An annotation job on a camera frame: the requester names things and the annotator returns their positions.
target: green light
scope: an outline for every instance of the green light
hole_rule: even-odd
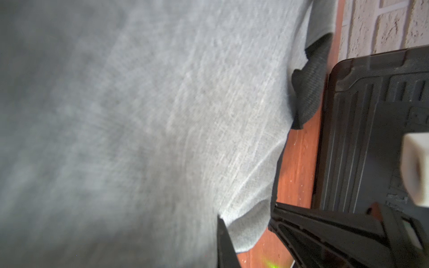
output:
[[[280,268],[279,266],[273,264],[272,262],[266,260],[265,264],[267,265],[268,268]]]

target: brick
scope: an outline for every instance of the brick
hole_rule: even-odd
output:
[[[352,8],[353,8],[353,0],[345,0],[344,13],[343,13],[343,25],[350,24]]]
[[[429,1],[415,0],[411,6],[410,24],[405,36],[405,47],[429,44]]]
[[[400,2],[405,2],[407,0],[380,0],[380,7],[391,6]]]
[[[350,29],[348,57],[359,57],[371,53],[374,35],[375,10],[378,1],[356,0],[354,2],[353,22]]]
[[[338,52],[338,61],[347,59],[349,25],[341,27],[340,50]]]
[[[381,14],[377,19],[373,53],[382,53],[401,48],[407,8]]]

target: wooden floor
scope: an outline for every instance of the wooden floor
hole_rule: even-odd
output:
[[[336,32],[328,59],[328,71],[338,62],[338,49],[344,0],[339,0]],[[280,170],[277,201],[309,208],[313,193],[317,147],[320,133],[320,108],[302,130],[291,130]],[[242,268],[289,268],[293,258],[277,236],[268,229],[248,252],[238,254]]]

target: black plastic case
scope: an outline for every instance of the black plastic case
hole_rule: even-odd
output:
[[[417,218],[399,171],[402,136],[429,131],[429,46],[344,60],[323,103],[313,207],[365,213],[379,202]]]

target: gray fabric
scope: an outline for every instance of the gray fabric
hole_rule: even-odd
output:
[[[0,266],[214,267],[218,214],[250,249],[310,4],[2,1]]]
[[[335,32],[337,0],[314,0],[308,22],[308,34],[305,48],[308,48],[327,33]]]

